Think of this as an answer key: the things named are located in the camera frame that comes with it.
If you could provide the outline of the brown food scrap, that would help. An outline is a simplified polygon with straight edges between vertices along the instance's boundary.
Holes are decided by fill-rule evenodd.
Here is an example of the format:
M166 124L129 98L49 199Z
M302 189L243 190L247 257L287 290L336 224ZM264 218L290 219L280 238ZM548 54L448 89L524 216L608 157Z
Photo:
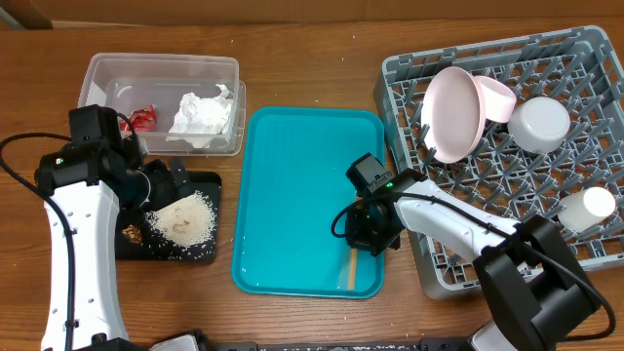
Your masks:
M143 241L143 235L140 229L134 225L129 225L122 230L124 237L131 243L141 245Z

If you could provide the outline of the small white cup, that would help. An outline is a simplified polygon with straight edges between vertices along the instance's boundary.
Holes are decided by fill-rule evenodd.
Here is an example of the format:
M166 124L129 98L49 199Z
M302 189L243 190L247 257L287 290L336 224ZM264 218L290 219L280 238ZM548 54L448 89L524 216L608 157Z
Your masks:
M602 187L590 187L561 200L564 209L560 223L574 232L582 232L610 216L616 207L614 196Z

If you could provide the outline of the large white plate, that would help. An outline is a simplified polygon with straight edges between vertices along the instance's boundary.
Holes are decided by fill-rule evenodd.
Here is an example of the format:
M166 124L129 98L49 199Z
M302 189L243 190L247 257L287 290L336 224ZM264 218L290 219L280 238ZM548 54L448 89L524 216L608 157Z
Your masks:
M479 143L486 121L481 86L466 70L450 66L429 83L420 114L428 128L424 142L434 158L451 164L468 156Z

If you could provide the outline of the grey bowl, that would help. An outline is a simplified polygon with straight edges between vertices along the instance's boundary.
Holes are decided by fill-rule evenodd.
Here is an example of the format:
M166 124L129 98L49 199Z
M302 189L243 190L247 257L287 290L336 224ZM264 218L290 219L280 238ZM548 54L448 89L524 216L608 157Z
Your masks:
M566 108L549 97L532 98L515 108L507 123L514 142L524 151L547 154L564 142L570 127Z

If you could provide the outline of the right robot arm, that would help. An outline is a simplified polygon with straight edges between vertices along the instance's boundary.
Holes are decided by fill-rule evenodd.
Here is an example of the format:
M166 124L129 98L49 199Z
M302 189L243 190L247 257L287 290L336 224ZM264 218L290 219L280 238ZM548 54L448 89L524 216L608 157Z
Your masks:
M548 218L489 214L415 170L393 175L369 153L346 176L358 199L338 217L351 248L378 256L398 249L407 230L472 264L492 319L468 337L465 350L553 350L578 340L574 329L607 306Z

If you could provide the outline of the wooden chopstick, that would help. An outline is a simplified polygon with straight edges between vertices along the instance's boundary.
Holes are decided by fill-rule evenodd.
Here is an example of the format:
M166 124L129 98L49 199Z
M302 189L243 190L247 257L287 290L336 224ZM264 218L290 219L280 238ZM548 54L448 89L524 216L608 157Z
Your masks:
M347 290L353 291L355 288L355 278L357 274L357 255L358 250L352 248L349 254L349 265L348 265L348 277L347 277Z

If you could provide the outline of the small white plate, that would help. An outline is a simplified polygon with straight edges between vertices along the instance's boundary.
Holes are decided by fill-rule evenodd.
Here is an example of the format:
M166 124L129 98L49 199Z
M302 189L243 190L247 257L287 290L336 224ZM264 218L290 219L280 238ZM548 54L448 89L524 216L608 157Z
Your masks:
M476 76L484 98L486 118L496 123L507 123L515 108L517 98L505 84L487 76Z

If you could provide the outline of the red snack wrapper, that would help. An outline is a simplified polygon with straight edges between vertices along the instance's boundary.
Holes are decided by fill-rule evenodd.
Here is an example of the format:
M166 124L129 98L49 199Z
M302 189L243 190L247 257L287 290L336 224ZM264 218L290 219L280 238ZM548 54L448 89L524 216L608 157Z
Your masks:
M131 112L128 120L136 132L155 132L157 130L157 113L153 104Z

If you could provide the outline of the white napkin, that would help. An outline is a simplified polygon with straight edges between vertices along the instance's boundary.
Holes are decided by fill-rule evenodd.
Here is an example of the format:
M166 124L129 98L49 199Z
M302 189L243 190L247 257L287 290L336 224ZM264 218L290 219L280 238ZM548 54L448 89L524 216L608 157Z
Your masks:
M182 96L167 141L184 140L194 148L208 148L213 135L226 137L230 133L233 99L225 85L216 86L220 89L216 97Z

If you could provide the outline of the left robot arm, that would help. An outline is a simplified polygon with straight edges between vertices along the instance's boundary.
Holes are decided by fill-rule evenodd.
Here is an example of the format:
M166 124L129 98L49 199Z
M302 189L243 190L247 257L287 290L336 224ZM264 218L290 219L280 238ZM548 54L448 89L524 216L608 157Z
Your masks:
M118 298L119 213L165 207L190 192L180 159L142 163L138 137L121 136L120 117L96 104L71 110L69 143L35 172L52 242L44 350L136 349Z

